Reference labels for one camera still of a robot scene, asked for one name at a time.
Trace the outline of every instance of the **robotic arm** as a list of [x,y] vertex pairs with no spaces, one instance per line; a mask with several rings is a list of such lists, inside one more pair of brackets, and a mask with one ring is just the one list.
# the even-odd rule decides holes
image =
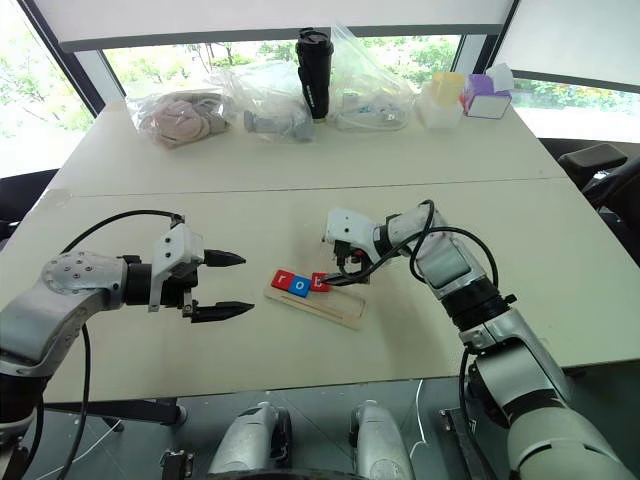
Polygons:
[[[569,408],[565,376],[524,318],[509,305],[515,297],[500,295],[465,244],[453,237],[454,231],[468,234],[448,227],[432,202],[392,215],[384,224],[357,212],[334,209],[324,240],[334,245],[340,273],[323,281],[367,283],[386,259],[412,257],[422,279],[458,327],[463,345],[476,355],[469,368],[469,388],[489,417],[509,428],[512,472],[535,480],[633,479],[596,428]],[[345,270],[348,259],[361,266],[359,272]]]
[[199,307],[191,298],[197,268],[245,263],[233,253],[205,250],[200,235],[182,220],[154,247],[153,262],[85,251],[49,261],[30,289],[0,311],[0,478],[21,478],[26,449],[19,441],[35,417],[47,382],[64,360],[84,323],[122,305],[182,309],[192,323],[231,318],[253,308],[242,302]]

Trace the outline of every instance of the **purple box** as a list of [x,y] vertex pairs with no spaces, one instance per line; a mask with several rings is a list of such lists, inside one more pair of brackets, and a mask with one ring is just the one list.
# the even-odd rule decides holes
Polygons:
[[467,77],[462,91],[462,106],[468,117],[502,118],[509,103],[509,91],[494,92],[490,76],[472,73]]

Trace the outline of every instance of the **wooden tray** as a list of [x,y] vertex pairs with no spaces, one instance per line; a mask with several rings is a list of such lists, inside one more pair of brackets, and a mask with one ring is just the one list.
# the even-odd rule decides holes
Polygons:
[[362,328],[365,299],[341,287],[332,287],[328,292],[310,291],[307,298],[302,298],[268,284],[264,296],[353,330]]

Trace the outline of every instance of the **window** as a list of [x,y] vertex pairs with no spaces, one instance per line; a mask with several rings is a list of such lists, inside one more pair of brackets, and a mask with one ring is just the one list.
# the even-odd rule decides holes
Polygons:
[[59,168],[92,122],[15,0],[0,0],[0,178]]
[[[368,37],[362,42],[380,64],[419,87],[431,73],[450,70],[459,35]],[[200,43],[105,50],[127,95],[139,97],[166,88],[193,86],[213,67],[257,61],[297,62],[294,40]]]
[[541,138],[640,141],[640,94],[516,79],[513,107]]

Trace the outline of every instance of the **clear plastic bag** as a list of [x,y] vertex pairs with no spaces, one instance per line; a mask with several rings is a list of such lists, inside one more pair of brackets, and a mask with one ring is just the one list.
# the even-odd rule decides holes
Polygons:
[[154,143],[174,148],[227,131],[236,118],[226,72],[218,84],[203,90],[185,90],[143,98],[127,97],[136,130]]
[[233,96],[244,110],[245,130],[276,142],[313,140],[313,119],[297,68],[293,62],[268,62],[232,69]]
[[402,77],[378,65],[349,29],[331,27],[329,121],[342,130],[398,130],[409,122],[414,93]]

